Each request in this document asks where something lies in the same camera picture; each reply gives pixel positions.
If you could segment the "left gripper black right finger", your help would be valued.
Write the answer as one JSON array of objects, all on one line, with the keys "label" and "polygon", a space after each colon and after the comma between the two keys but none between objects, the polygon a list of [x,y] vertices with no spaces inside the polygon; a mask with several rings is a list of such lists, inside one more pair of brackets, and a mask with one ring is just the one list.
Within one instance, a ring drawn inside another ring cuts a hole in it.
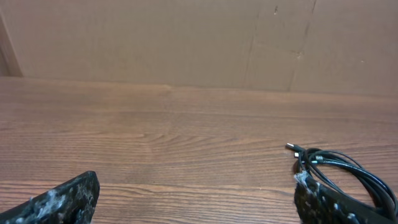
[{"label": "left gripper black right finger", "polygon": [[389,224],[396,218],[384,208],[370,207],[343,195],[309,176],[308,172],[294,175],[294,203],[304,224]]}]

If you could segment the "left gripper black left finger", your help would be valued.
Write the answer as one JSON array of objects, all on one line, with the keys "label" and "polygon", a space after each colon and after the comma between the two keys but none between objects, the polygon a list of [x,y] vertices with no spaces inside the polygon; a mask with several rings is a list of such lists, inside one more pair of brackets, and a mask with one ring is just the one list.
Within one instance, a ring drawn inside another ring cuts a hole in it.
[{"label": "left gripper black left finger", "polygon": [[1,224],[90,224],[100,195],[96,172],[86,171],[1,213]]}]

